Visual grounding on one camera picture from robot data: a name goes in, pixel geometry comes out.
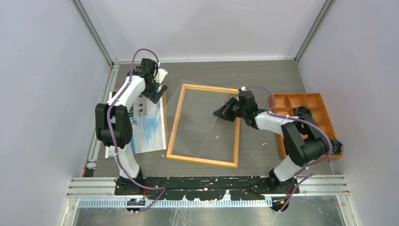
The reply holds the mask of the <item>yellow wooden picture frame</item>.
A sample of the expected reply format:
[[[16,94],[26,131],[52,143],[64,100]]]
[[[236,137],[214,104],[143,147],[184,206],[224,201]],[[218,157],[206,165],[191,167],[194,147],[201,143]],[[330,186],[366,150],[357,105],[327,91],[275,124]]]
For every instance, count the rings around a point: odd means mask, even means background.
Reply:
[[[237,89],[182,82],[168,103],[172,116],[166,158],[221,167],[237,168],[239,162],[240,119],[234,120],[231,161],[203,158],[217,117],[213,115],[227,97],[236,97]]]

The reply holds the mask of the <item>building and sky photo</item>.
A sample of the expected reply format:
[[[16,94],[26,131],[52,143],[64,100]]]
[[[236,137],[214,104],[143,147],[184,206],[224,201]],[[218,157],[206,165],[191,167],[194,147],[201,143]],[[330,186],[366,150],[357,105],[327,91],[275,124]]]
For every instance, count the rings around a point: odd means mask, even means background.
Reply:
[[[164,106],[166,94],[154,104],[140,95],[128,111],[133,135],[130,146],[133,154],[163,151],[167,148]]]

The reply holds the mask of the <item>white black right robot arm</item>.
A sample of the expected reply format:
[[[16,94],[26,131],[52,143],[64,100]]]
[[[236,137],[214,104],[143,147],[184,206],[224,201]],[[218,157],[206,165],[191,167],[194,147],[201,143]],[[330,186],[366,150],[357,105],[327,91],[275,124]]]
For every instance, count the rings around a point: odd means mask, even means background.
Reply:
[[[287,182],[315,164],[322,156],[332,153],[329,137],[321,130],[310,114],[284,116],[258,107],[254,94],[250,90],[239,90],[237,97],[232,97],[213,115],[234,122],[241,118],[244,122],[259,130],[267,130],[283,136],[287,152],[286,158],[271,169],[267,185],[274,193],[281,193],[287,188]]]

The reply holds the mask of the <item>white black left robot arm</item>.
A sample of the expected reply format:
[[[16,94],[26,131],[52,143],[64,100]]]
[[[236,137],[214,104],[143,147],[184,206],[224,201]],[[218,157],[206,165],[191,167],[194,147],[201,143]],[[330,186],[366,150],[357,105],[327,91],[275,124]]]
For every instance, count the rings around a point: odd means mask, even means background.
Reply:
[[[141,168],[131,148],[133,128],[128,112],[141,97],[153,104],[159,102],[167,90],[167,86],[161,85],[167,71],[160,68],[158,62],[143,58],[140,65],[129,72],[119,91],[106,103],[96,105],[96,138],[112,151],[120,178],[127,182],[126,189],[138,195],[147,187],[140,178]]]

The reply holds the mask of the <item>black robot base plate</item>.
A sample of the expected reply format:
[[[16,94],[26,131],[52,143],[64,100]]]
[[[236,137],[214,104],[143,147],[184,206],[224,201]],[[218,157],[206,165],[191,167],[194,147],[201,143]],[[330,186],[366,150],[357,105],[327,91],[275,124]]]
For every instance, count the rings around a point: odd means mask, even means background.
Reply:
[[[290,179],[273,187],[267,177],[262,176],[211,176],[211,177],[146,177],[139,187],[130,179],[118,177],[114,180],[115,195],[139,195],[150,200],[160,196],[160,200],[189,201],[221,200],[226,194],[231,200],[261,200],[266,194],[288,196],[297,184]]]

